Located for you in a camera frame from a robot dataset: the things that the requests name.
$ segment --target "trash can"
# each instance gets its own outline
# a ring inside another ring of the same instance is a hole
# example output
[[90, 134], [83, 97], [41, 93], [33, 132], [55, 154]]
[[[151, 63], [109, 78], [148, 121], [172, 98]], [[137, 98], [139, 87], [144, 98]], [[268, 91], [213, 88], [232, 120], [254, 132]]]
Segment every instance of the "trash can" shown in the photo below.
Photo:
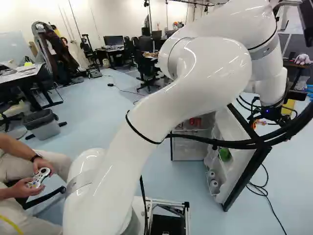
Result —
[[23, 124], [35, 137], [43, 141], [61, 132], [58, 119], [51, 109], [44, 109], [25, 116]]

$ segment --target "electrical cord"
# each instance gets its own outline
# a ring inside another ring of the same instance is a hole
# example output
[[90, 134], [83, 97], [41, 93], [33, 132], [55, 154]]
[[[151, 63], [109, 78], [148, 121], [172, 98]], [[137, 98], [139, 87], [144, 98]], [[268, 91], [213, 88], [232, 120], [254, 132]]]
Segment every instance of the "electrical cord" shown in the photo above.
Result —
[[239, 99], [238, 99], [238, 98], [236, 98], [236, 100], [237, 100], [237, 102], [240, 104], [240, 106], [241, 106], [241, 107], [243, 107], [244, 109], [246, 109], [246, 110], [250, 111], [250, 109], [249, 109], [249, 108], [247, 108], [245, 105], [243, 105], [243, 104], [239, 101]]
[[120, 92], [127, 92], [127, 93], [137, 94], [137, 95], [141, 95], [141, 96], [146, 96], [146, 95], [140, 94], [140, 93], [135, 93], [135, 92], [129, 92], [129, 91], [121, 90], [121, 89], [119, 89], [119, 87], [118, 87], [117, 85], [113, 85], [113, 86], [116, 87], [116, 88], [118, 88], [118, 90], [119, 90]]
[[[297, 134], [304, 126], [306, 126], [313, 118], [313, 102], [310, 102], [304, 111], [285, 126], [270, 132], [266, 135], [260, 136], [260, 139], [265, 142], [265, 146], [273, 146], [283, 141], [289, 140], [292, 136]], [[217, 139], [209, 139], [198, 136], [182, 135], [182, 134], [168, 134], [165, 138], [185, 138], [195, 140], [214, 146], [233, 148], [233, 149], [257, 149], [258, 144], [252, 139], [242, 141], [222, 141]]]
[[147, 205], [146, 205], [146, 195], [145, 195], [145, 188], [143, 186], [143, 180], [142, 176], [140, 176], [140, 189], [141, 189], [141, 194], [142, 194], [142, 200], [143, 200], [143, 205], [145, 207], [145, 229], [144, 229], [144, 235], [148, 234], [148, 212], [147, 212]]
[[[247, 104], [247, 105], [252, 105], [254, 108], [262, 108], [262, 106], [253, 105], [253, 104], [249, 103], [249, 102], [246, 101], [241, 95], [239, 96], [239, 98], [240, 98], [245, 104]], [[238, 98], [237, 98], [236, 100], [238, 101], [238, 103], [239, 103], [243, 108], [248, 109], [246, 106], [244, 106], [242, 103], [240, 103], [240, 101], [238, 100]], [[284, 105], [282, 105], [282, 107], [285, 108], [285, 109], [288, 109], [288, 110], [290, 110], [290, 111], [293, 111], [293, 112], [295, 113], [295, 116], [296, 116], [296, 117], [298, 116], [298, 112], [297, 112], [295, 109], [291, 109], [291, 108], [286, 107], [286, 106], [284, 106]]]
[[[266, 182], [265, 182], [262, 186], [259, 186], [259, 185], [255, 185], [255, 184], [253, 184], [251, 181], [249, 181], [248, 184], [246, 185], [246, 188], [247, 188], [249, 191], [253, 192], [254, 194], [266, 198], [266, 200], [268, 201], [268, 204], [269, 204], [269, 206], [270, 206], [270, 209], [271, 209], [271, 211], [273, 212], [275, 218], [277, 219], [277, 221], [278, 221], [280, 227], [281, 227], [282, 230], [284, 231], [284, 234], [287, 235], [287, 232], [286, 232], [284, 226], [282, 225], [282, 223], [280, 222], [279, 218], [277, 217], [277, 215], [276, 215], [276, 213], [275, 213], [275, 211], [274, 211], [273, 205], [272, 205], [272, 203], [270, 202], [270, 200], [269, 200], [269, 198], [268, 198], [268, 191], [264, 188], [264, 187], [268, 184], [269, 174], [268, 174], [268, 171], [267, 171], [266, 167], [265, 167], [263, 164], [261, 164], [261, 166], [264, 168], [265, 173], [266, 173]], [[253, 187], [253, 188], [256, 189], [258, 192], [252, 190], [252, 189], [249, 188], [249, 187]]]

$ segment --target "game controller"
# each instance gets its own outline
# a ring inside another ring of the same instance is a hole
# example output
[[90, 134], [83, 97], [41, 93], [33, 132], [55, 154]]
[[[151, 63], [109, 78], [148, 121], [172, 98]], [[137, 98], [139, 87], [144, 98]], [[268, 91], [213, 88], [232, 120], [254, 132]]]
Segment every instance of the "game controller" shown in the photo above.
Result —
[[39, 188], [45, 178], [50, 174], [51, 170], [48, 167], [42, 167], [38, 173], [33, 176], [33, 181], [28, 182], [29, 188]]

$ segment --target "black metal frame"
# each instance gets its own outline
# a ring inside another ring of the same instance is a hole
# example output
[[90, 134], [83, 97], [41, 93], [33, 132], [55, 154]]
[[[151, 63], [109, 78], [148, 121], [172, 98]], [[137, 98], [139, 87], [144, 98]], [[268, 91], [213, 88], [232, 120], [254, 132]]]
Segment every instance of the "black metal frame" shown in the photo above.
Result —
[[[258, 148], [255, 150], [252, 158], [244, 169], [241, 177], [236, 183], [235, 187], [231, 191], [230, 195], [227, 197], [226, 201], [221, 204], [224, 212], [228, 211], [230, 207], [233, 205], [235, 200], [238, 198], [242, 190], [245, 188], [247, 183], [250, 181], [256, 170], [262, 164], [266, 156], [272, 150], [272, 147], [264, 146], [264, 141], [260, 138], [260, 136], [251, 128], [250, 124], [246, 121], [246, 119], [241, 115], [241, 113], [232, 105], [228, 104], [228, 109], [237, 119], [237, 121], [241, 124], [244, 130], [248, 133], [250, 138], [254, 140], [258, 144]], [[171, 161], [173, 160], [173, 139], [170, 137], [170, 145], [171, 145]]]

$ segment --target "computer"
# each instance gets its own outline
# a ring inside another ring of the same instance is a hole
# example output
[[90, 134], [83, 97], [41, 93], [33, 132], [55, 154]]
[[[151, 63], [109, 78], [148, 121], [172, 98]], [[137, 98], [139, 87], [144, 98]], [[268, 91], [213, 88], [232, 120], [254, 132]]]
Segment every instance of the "computer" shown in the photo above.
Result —
[[175, 32], [177, 31], [177, 29], [174, 30], [168, 30], [165, 32], [167, 38], [171, 37]]
[[152, 31], [152, 38], [154, 40], [159, 40], [162, 38], [162, 30]]
[[153, 52], [153, 39], [150, 36], [140, 36], [138, 39], [141, 51]]
[[0, 75], [5, 76], [9, 74], [16, 73], [17, 65], [11, 63], [10, 61], [2, 61], [0, 62]]
[[123, 36], [104, 36], [103, 38], [104, 38], [104, 43], [107, 46], [124, 47]]

